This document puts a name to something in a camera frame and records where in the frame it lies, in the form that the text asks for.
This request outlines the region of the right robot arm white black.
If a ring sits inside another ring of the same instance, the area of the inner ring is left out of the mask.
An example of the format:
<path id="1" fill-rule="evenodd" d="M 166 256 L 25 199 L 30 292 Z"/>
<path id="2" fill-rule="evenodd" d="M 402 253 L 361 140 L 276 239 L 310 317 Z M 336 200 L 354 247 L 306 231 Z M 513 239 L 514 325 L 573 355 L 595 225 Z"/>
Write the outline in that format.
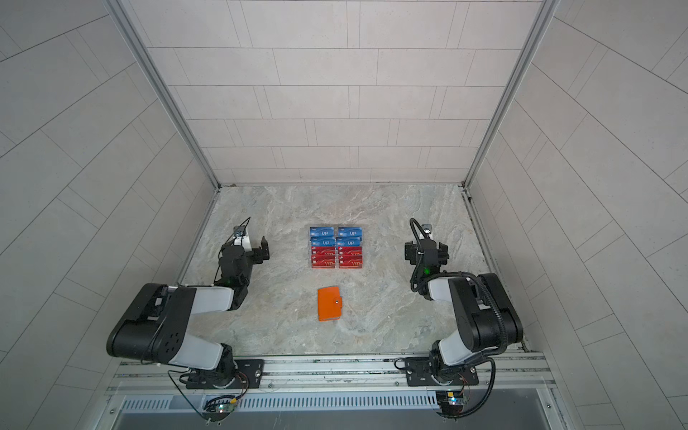
<path id="1" fill-rule="evenodd" d="M 428 301 L 451 304 L 456 321 L 455 331 L 433 344 L 418 376 L 430 374 L 440 384 L 462 377 L 472 382 L 472 367 L 522 341 L 521 319 L 496 274 L 444 271 L 448 246 L 431 238 L 407 242 L 404 259 L 414 267 L 411 290 Z"/>

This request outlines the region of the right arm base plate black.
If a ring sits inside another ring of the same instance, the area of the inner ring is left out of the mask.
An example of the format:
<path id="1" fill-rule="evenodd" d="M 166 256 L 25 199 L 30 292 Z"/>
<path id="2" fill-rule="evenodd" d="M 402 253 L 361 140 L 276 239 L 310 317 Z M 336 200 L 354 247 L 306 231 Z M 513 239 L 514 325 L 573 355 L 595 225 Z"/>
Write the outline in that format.
<path id="1" fill-rule="evenodd" d="M 479 384 L 477 371 L 466 365 L 444 365 L 439 358 L 406 357 L 394 362 L 397 370 L 405 374 L 410 387 L 432 387 Z"/>

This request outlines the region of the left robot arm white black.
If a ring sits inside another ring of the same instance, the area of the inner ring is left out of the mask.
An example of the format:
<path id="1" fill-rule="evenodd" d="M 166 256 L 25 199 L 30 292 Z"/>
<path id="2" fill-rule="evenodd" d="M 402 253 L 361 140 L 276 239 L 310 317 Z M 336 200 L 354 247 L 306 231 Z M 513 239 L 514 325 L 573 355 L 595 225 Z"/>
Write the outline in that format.
<path id="1" fill-rule="evenodd" d="M 179 382 L 189 390 L 254 389 L 264 362 L 236 360 L 225 343 L 188 332 L 193 315 L 236 311 L 247 297 L 253 267 L 270 259 L 268 241 L 259 247 L 236 233 L 219 252 L 220 279 L 211 286 L 147 283 L 107 338 L 113 358 L 183 367 Z"/>

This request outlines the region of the orange card holder wallet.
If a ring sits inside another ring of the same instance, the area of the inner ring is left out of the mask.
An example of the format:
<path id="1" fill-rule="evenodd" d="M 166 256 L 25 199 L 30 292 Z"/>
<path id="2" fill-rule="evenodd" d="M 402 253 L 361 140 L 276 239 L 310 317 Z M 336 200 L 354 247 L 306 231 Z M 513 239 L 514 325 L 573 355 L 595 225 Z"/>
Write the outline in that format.
<path id="1" fill-rule="evenodd" d="M 318 321 L 335 321 L 342 316 L 340 288 L 331 286 L 317 290 Z"/>

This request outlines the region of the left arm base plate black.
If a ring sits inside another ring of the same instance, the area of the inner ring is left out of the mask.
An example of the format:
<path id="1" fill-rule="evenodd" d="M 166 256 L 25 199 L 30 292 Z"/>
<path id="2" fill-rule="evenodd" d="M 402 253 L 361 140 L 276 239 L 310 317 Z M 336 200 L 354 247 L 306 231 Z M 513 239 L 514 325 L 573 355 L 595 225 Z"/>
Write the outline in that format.
<path id="1" fill-rule="evenodd" d="M 179 377 L 189 390 L 246 390 L 260 387 L 265 362 L 262 359 L 239 359 L 231 365 L 221 363 L 213 371 L 192 369 Z"/>

